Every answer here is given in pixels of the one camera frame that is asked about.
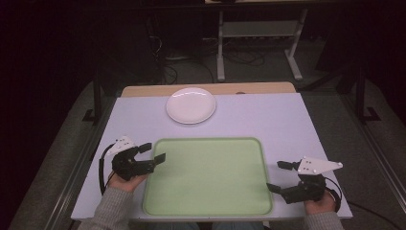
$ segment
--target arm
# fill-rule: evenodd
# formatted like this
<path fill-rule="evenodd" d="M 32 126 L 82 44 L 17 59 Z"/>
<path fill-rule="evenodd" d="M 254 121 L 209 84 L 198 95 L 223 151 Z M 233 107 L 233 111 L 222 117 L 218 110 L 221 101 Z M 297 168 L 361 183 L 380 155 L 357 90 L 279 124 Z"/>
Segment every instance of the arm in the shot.
<path fill-rule="evenodd" d="M 331 194 L 325 191 L 319 201 L 308 200 L 304 202 L 306 217 L 304 224 L 310 230 L 342 230 L 344 229 L 335 210 L 335 201 Z"/>
<path fill-rule="evenodd" d="M 146 175 L 141 175 L 125 181 L 113 174 L 101 203 L 96 208 L 95 216 L 84 221 L 79 229 L 127 229 L 133 192 L 146 178 Z"/>

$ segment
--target white shelf frame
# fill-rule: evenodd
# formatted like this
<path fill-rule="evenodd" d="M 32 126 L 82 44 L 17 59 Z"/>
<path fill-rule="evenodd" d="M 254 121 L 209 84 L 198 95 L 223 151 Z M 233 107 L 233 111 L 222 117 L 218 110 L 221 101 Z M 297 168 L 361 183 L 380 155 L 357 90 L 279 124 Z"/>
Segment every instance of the white shelf frame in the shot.
<path fill-rule="evenodd" d="M 302 81 L 303 76 L 294 56 L 299 39 L 301 38 L 306 16 L 307 9 L 303 9 L 299 20 L 224 22 L 223 11 L 221 11 L 218 20 L 217 80 L 219 82 L 226 80 L 223 59 L 223 37 L 293 36 L 292 45 L 284 53 L 293 77 L 296 81 Z"/>

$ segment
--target wooden table edge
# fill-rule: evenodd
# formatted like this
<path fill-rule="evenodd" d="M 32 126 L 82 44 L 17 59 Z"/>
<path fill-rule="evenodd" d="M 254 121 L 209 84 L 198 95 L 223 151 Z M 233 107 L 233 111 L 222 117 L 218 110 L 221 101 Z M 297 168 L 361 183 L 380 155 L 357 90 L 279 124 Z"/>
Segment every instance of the wooden table edge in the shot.
<path fill-rule="evenodd" d="M 291 82 L 248 82 L 248 83 L 212 83 L 212 84 L 173 84 L 173 85 L 142 85 L 128 86 L 123 90 L 122 98 L 128 97 L 163 97 L 170 96 L 176 91 L 198 87 L 206 89 L 214 95 L 224 94 L 270 94 L 296 93 Z"/>

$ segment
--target black cable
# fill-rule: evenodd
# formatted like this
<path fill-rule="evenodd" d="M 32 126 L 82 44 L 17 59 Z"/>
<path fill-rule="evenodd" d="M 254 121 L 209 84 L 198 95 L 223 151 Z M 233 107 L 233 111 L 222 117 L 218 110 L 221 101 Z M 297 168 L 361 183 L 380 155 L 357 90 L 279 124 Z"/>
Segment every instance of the black cable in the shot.
<path fill-rule="evenodd" d="M 254 43 L 259 43 L 259 39 L 250 39 L 250 42 L 248 42 L 247 39 L 243 40 L 245 45 L 251 50 L 249 53 L 253 53 L 253 56 L 257 57 L 257 59 L 261 60 L 260 64 L 253 64 L 254 66 L 261 66 L 265 63 L 265 55 L 268 52 L 264 52 L 263 54 L 259 51 L 256 51 L 256 49 L 252 46 Z"/>
<path fill-rule="evenodd" d="M 356 204 L 356 203 L 354 203 L 354 202 L 352 202 L 352 201 L 349 201 L 349 200 L 347 200 L 347 203 L 350 204 L 350 205 L 353 205 L 353 206 L 355 206 L 355 207 L 357 207 L 357 208 L 360 208 L 360 209 L 362 209 L 362 210 L 364 210 L 364 211 L 367 211 L 367 212 L 369 212 L 369 213 L 371 213 L 371 214 L 374 214 L 374 215 L 376 215 L 377 217 L 379 217 L 379 218 L 381 218 L 381 219 L 384 219 L 385 221 L 387 221 L 388 223 L 390 223 L 395 229 L 402 230 L 402 229 L 401 229 L 397 224 L 395 224 L 393 221 L 391 221 L 391 220 L 388 219 L 388 218 L 385 218 L 384 216 L 382 216 L 382 215 L 380 215 L 380 214 L 374 212 L 374 211 L 371 210 L 371 209 L 365 208 L 365 207 L 363 207 L 363 206 L 361 206 L 361 205 L 359 205 L 359 204 Z"/>
<path fill-rule="evenodd" d="M 104 157 L 105 154 L 108 152 L 108 150 L 110 150 L 112 147 L 114 146 L 114 144 L 111 144 L 110 146 L 108 146 L 104 152 L 101 155 L 101 158 L 99 160 L 99 186 L 101 188 L 101 194 L 104 194 L 105 191 L 105 185 L 104 185 Z"/>
<path fill-rule="evenodd" d="M 340 198 L 343 198 L 343 192 L 341 191 L 341 189 L 340 189 L 340 187 L 338 186 L 338 184 L 335 183 L 334 181 L 332 181 L 330 178 L 325 177 L 325 179 L 331 181 L 331 182 L 337 187 L 338 191 L 340 192 Z M 358 207 L 358 208 L 360 208 L 360 209 L 363 209 L 364 211 L 367 211 L 367 212 L 369 212 L 369 213 L 371 213 L 371 214 L 374 214 L 374 215 L 376 215 L 377 217 L 379 217 L 379 218 L 381 218 L 381 219 L 384 219 L 384 220 L 386 220 L 387 222 L 389 222 L 391 225 L 394 226 L 394 228 L 401 230 L 401 228 L 400 228 L 399 226 L 397 226 L 394 222 L 392 222 L 390 219 L 383 217 L 382 215 L 380 215 L 380 214 L 374 212 L 373 210 L 368 209 L 368 208 L 365 208 L 365 207 L 363 207 L 363 206 L 361 206 L 361 205 L 359 205 L 359 204 L 356 204 L 356 203 L 354 203 L 354 202 L 352 202 L 352 201 L 349 201 L 349 200 L 347 200 L 347 203 L 350 204 L 350 205 L 353 205 L 353 206 L 355 206 L 355 207 Z"/>
<path fill-rule="evenodd" d="M 343 198 L 343 191 L 341 191 L 341 188 L 338 186 L 338 184 L 335 183 L 334 181 L 332 181 L 332 180 L 331 180 L 330 178 L 328 178 L 328 177 L 325 177 L 325 179 L 331 181 L 331 182 L 335 185 L 335 187 L 337 187 L 338 192 L 340 192 L 340 199 L 342 199 L 342 198 Z"/>
<path fill-rule="evenodd" d="M 171 75 L 169 72 L 165 71 L 165 73 L 164 73 L 164 84 L 174 84 L 174 83 L 177 83 L 177 78 L 178 78 L 178 73 L 177 73 L 177 71 L 176 71 L 174 68 L 172 68 L 172 67 L 170 67 L 170 66 L 168 66 L 168 65 L 165 65 L 164 68 L 169 68 L 169 69 L 172 70 L 173 73 L 174 73 L 174 75 Z M 168 80 L 167 80 L 167 75 L 173 78 L 173 80 L 172 80 L 171 82 L 168 82 Z"/>
<path fill-rule="evenodd" d="M 195 63 L 198 65 L 203 66 L 205 69 L 207 69 L 209 71 L 209 74 L 211 76 L 212 79 L 212 83 L 214 83 L 214 75 L 212 73 L 212 70 L 210 70 L 210 68 L 205 65 L 204 63 L 202 63 L 202 61 L 200 61 L 198 58 L 189 58 L 189 59 L 181 59 L 181 60 L 173 60 L 171 62 L 168 63 L 167 66 L 169 68 L 169 65 L 176 65 L 176 64 L 181 64 L 181 63 Z"/>
<path fill-rule="evenodd" d="M 155 56 L 155 58 L 158 60 L 158 59 L 159 59 L 159 52 L 161 51 L 162 45 L 163 45 L 162 40 L 161 40 L 161 38 L 159 38 L 158 36 L 150 36 L 149 38 L 152 38 L 152 39 L 154 39 L 154 40 L 158 40 L 158 41 L 159 41 L 159 46 L 158 46 L 158 48 L 156 48 L 156 50 L 152 52 L 152 54 L 153 54 L 153 55 Z"/>
<path fill-rule="evenodd" d="M 223 56 L 233 63 L 246 64 L 246 65 L 250 65 L 250 66 L 262 66 L 265 63 L 266 55 L 270 52 L 270 50 L 277 47 L 281 43 L 281 41 L 282 41 L 282 39 L 279 39 L 278 41 L 276 41 L 276 43 L 272 47 L 270 47 L 268 51 L 266 51 L 262 54 L 261 52 L 255 52 L 255 48 L 252 46 L 252 44 L 250 44 L 248 41 L 244 40 L 245 45 L 249 48 L 249 50 L 251 50 L 251 51 L 248 51 L 245 53 L 251 55 L 252 56 L 251 59 L 244 59 L 244 58 L 239 57 L 238 55 L 233 55 L 233 54 L 227 53 L 227 52 L 224 52 Z"/>
<path fill-rule="evenodd" d="M 232 43 L 232 41 L 235 39 L 235 37 L 224 37 L 227 38 L 228 41 L 223 43 L 223 49 L 226 48 L 230 43 Z M 215 40 L 215 44 L 212 45 L 211 47 L 207 48 L 204 47 L 204 50 L 202 52 L 200 52 L 199 54 L 196 54 L 196 56 L 200 57 L 200 58 L 204 58 L 204 57 L 209 57 L 209 56 L 213 56 L 213 55 L 217 55 L 218 53 L 218 39 L 217 38 L 213 38 L 213 40 Z"/>
<path fill-rule="evenodd" d="M 115 172 L 111 173 L 111 175 L 108 176 L 107 182 L 105 182 L 105 185 L 104 185 L 104 190 L 107 189 L 108 182 L 110 182 L 110 180 L 111 180 L 111 178 L 113 177 L 114 174 L 115 174 Z"/>

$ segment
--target white table surface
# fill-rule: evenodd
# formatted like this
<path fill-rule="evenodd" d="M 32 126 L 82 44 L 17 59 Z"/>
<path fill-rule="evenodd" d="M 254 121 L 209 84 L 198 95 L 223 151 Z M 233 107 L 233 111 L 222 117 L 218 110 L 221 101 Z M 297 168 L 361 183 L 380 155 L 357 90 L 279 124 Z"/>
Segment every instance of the white table surface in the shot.
<path fill-rule="evenodd" d="M 182 125 L 166 112 L 169 97 L 119 98 L 107 123 L 100 145 L 80 191 L 72 219 L 94 216 L 102 195 L 99 187 L 99 159 L 107 146 L 123 135 L 136 145 L 154 144 L 162 138 L 255 137 L 262 144 L 265 164 L 272 184 L 292 187 L 300 181 L 297 172 L 279 169 L 278 161 L 298 162 L 303 156 L 327 159 L 316 130 L 299 93 L 215 95 L 216 110 L 207 121 L 196 125 Z M 137 154 L 136 160 L 149 160 L 152 150 Z M 104 158 L 104 178 L 111 173 L 113 155 Z M 333 172 L 324 176 L 337 182 Z M 330 182 L 327 186 L 337 191 Z M 216 221 L 216 220 L 281 220 L 302 218 L 302 202 L 286 204 L 280 195 L 273 194 L 273 210 L 256 217 L 154 217 L 143 211 L 146 183 L 135 191 L 134 208 L 130 217 L 142 221 Z M 352 213 L 343 197 L 338 212 L 340 218 L 351 218 Z"/>

